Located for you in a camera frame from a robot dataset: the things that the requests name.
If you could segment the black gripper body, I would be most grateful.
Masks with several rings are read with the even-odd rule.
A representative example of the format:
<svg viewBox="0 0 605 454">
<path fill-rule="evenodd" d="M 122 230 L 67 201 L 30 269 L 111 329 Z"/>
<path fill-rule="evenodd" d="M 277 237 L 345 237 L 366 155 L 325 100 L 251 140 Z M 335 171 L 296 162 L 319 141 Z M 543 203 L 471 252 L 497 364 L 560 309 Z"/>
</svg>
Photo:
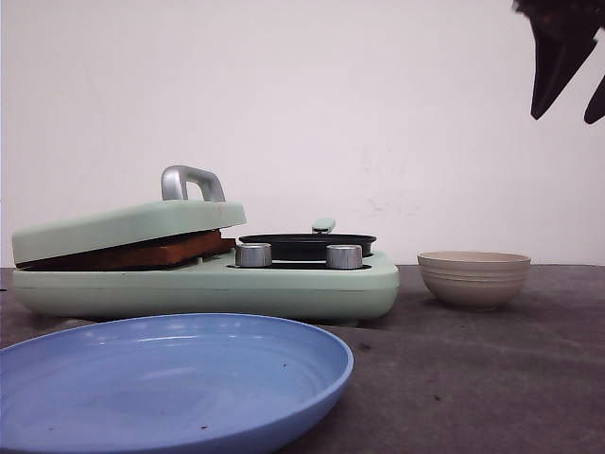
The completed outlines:
<svg viewBox="0 0 605 454">
<path fill-rule="evenodd" d="M 558 28 L 604 27 L 604 2 L 592 0 L 517 0 L 515 12 Z"/>
</svg>

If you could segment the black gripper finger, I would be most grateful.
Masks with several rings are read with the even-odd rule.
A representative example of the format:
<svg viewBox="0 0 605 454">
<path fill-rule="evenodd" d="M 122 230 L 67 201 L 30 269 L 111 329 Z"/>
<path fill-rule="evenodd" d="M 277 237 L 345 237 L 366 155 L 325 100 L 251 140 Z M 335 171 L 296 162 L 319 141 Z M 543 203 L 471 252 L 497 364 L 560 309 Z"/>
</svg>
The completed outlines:
<svg viewBox="0 0 605 454">
<path fill-rule="evenodd" d="M 558 28 L 528 19 L 535 40 L 535 76 L 530 114 L 538 119 L 552 106 L 591 55 L 600 28 Z"/>
<path fill-rule="evenodd" d="M 605 115 L 605 87 L 599 84 L 593 93 L 584 113 L 586 124 L 594 124 Z"/>
</svg>

